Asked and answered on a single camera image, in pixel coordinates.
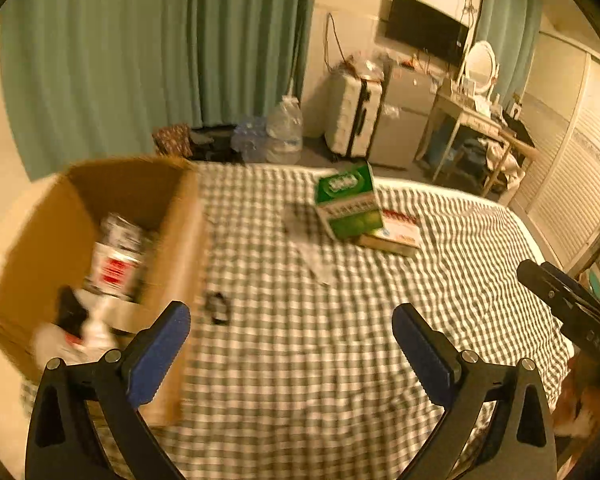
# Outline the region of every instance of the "green box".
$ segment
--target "green box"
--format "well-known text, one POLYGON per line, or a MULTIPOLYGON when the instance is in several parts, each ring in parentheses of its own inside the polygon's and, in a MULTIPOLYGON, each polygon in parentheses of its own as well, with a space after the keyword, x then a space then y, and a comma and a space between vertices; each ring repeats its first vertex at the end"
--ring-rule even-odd
POLYGON ((383 227, 373 174, 366 163, 321 178, 315 209, 330 236, 339 240, 383 227))

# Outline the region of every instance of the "blue gripper pad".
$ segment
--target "blue gripper pad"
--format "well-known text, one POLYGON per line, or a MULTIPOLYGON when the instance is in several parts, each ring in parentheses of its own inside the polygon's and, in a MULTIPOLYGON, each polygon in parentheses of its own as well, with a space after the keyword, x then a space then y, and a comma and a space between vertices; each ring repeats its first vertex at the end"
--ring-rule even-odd
POLYGON ((190 327, 189 307, 171 301, 154 324, 138 332, 126 347, 122 377, 126 381, 126 397, 134 409, 154 398, 190 327))
POLYGON ((395 308, 392 327, 395 340, 431 402, 449 408, 461 374, 456 348, 442 332, 432 330, 411 303, 395 308))

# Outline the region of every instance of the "checkered bedsheet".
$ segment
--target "checkered bedsheet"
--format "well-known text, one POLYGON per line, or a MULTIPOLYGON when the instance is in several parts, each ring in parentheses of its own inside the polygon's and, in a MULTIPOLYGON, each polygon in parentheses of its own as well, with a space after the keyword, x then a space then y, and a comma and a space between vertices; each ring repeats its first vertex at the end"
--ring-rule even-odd
MULTIPOLYGON (((420 218, 423 250, 405 258, 328 238, 307 170, 198 167, 212 224, 208 290, 229 300, 232 318, 194 320, 200 348, 183 421, 157 435, 187 478, 396 478, 442 414, 392 335, 400 303, 487 362, 531 357, 549 402, 557 398, 568 347, 516 280, 533 256, 508 210, 380 185, 382 206, 420 218), (285 207, 333 266, 334 285, 321 285, 288 241, 285 207)), ((112 460, 120 466, 113 451, 112 460)))

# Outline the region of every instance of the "teal curtain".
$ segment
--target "teal curtain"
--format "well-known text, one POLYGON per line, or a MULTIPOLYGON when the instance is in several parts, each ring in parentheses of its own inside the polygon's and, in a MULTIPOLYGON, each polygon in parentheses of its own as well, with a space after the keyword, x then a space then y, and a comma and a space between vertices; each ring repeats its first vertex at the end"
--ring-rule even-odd
POLYGON ((292 75, 299 95, 313 2, 8 0, 0 71, 27 173, 151 153, 168 124, 264 115, 292 75))
POLYGON ((491 43, 500 64, 493 96, 500 94, 504 106, 522 96, 541 19, 542 0, 482 0, 475 41, 491 43))

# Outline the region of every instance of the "ceiling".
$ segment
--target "ceiling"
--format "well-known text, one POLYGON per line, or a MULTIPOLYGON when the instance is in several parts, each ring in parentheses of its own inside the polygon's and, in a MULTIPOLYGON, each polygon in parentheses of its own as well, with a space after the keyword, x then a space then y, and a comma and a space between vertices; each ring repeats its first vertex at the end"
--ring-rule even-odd
POLYGON ((600 39, 573 0, 543 0, 544 14, 557 32, 600 54, 600 39))

